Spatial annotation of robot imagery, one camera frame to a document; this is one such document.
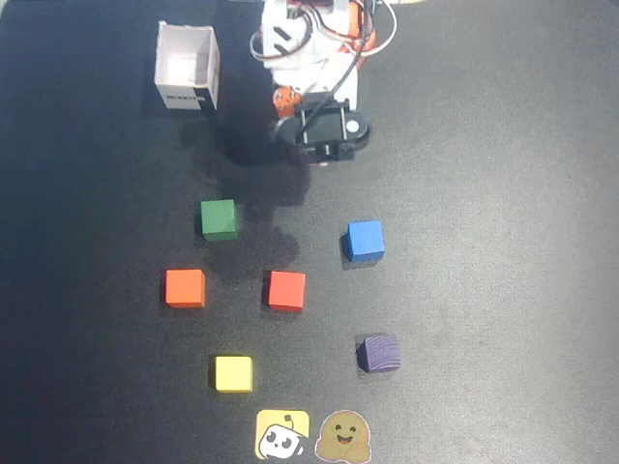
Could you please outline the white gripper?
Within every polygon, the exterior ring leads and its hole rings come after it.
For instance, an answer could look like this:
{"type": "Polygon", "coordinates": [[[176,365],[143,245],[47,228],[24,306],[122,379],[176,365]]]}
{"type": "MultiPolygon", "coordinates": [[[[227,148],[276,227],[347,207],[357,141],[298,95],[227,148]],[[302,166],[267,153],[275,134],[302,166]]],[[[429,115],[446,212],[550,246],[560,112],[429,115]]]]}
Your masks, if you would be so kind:
{"type": "MultiPolygon", "coordinates": [[[[305,45],[301,49],[275,45],[268,52],[275,56],[268,61],[268,70],[273,78],[272,102],[279,119],[294,117],[302,102],[332,91],[356,57],[349,47],[335,50],[330,45],[305,45]]],[[[327,161],[309,164],[310,168],[327,166],[327,161]]]]}

